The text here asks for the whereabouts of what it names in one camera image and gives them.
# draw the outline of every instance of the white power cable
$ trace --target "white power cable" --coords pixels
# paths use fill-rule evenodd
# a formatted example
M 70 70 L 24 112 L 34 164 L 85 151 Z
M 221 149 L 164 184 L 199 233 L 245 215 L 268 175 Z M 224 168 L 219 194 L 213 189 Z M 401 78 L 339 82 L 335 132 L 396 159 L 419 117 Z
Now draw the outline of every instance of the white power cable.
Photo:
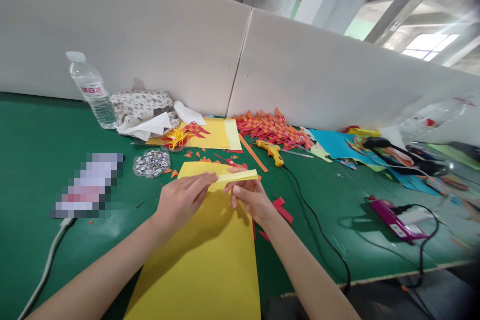
M 50 252 L 48 253 L 48 258 L 46 260 L 46 265 L 45 265 L 45 270 L 43 271 L 43 275 L 41 277 L 40 283 L 36 287 L 35 292 L 31 296 L 30 300 L 28 301 L 28 304 L 25 306 L 25 309 L 23 309 L 23 312 L 21 313 L 20 317 L 18 320 L 23 320 L 25 316 L 28 314 L 30 311 L 30 308 L 32 307 L 33 303 L 37 299 L 37 297 L 40 294 L 40 291 L 45 285 L 45 282 L 47 281 L 47 278 L 49 277 L 50 269 L 52 268 L 52 262 L 54 260 L 54 254 L 55 250 L 57 249 L 57 246 L 60 242 L 60 239 L 62 238 L 63 233 L 67 230 L 69 225 L 72 223 L 73 218 L 68 217 L 63 219 L 63 221 L 60 224 L 60 231 L 56 235 L 55 239 L 53 240 L 51 247 L 50 247 Z

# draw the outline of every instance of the patterned fabric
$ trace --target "patterned fabric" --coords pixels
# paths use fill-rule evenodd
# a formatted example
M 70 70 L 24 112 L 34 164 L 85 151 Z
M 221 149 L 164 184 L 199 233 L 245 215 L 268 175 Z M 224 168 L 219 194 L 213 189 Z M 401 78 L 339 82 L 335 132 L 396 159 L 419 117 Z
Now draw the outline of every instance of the patterned fabric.
M 111 96 L 115 108 L 118 124 L 121 126 L 130 123 L 137 126 L 142 121 L 153 119 L 165 112 L 170 118 L 169 133 L 180 126 L 180 119 L 174 110 L 174 102 L 166 91 L 134 90 L 115 93 Z M 159 138 L 163 134 L 151 134 L 152 138 Z

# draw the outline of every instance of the person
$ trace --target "person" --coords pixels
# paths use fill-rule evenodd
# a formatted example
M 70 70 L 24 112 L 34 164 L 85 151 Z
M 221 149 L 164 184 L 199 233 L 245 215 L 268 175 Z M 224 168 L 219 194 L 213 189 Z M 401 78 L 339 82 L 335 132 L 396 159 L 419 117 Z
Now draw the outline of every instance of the person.
M 229 169 L 231 173 L 244 170 Z M 209 187 L 217 180 L 215 173 L 204 173 L 166 185 L 152 217 L 27 319 L 101 319 L 150 255 L 195 215 Z M 242 202 L 268 235 L 310 319 L 360 319 L 339 287 L 274 208 L 259 180 L 231 182 L 223 192 L 230 191 L 230 205 L 236 208 Z

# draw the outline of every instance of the yellow glue gun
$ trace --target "yellow glue gun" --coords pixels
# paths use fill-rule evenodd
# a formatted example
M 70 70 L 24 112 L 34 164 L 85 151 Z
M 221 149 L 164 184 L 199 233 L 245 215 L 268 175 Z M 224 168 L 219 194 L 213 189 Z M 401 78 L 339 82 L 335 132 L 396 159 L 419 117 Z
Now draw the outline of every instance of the yellow glue gun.
M 273 158 L 275 159 L 275 165 L 279 168 L 285 164 L 284 160 L 280 156 L 280 146 L 260 140 L 258 140 L 255 145 L 257 145 L 261 149 L 267 150 L 268 154 L 273 156 Z

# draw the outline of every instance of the plastic bottle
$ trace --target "plastic bottle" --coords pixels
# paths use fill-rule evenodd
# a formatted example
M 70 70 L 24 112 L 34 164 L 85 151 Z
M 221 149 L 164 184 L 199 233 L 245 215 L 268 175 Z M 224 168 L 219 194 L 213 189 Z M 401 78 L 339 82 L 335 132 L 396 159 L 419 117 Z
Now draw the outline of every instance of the plastic bottle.
M 71 61 L 70 76 L 90 104 L 100 126 L 106 130 L 118 128 L 114 106 L 100 73 L 81 52 L 67 52 L 66 56 Z
M 443 124 L 463 115 L 467 106 L 475 106 L 470 101 L 456 97 L 434 103 L 420 110 L 415 116 L 400 125 L 400 134 L 405 144 L 420 141 Z

